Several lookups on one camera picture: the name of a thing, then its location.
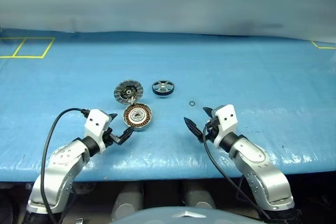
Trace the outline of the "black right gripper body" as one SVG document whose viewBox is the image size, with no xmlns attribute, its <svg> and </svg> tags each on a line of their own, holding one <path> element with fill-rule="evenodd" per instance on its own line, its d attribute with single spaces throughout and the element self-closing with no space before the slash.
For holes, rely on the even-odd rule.
<svg viewBox="0 0 336 224">
<path fill-rule="evenodd" d="M 212 143 L 214 142 L 219 133 L 218 128 L 219 125 L 220 125 L 219 118 L 217 116 L 206 122 L 205 124 L 206 131 L 205 133 L 203 133 L 203 143 L 205 143 L 208 140 L 210 140 Z"/>
</svg>

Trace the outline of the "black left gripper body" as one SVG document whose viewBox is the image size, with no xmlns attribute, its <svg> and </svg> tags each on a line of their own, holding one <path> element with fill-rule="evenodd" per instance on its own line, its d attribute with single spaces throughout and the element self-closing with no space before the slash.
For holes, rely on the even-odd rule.
<svg viewBox="0 0 336 224">
<path fill-rule="evenodd" d="M 103 142 L 105 147 L 111 146 L 113 143 L 119 144 L 120 138 L 112 134 L 112 128 L 108 128 L 104 133 L 103 133 Z"/>
</svg>

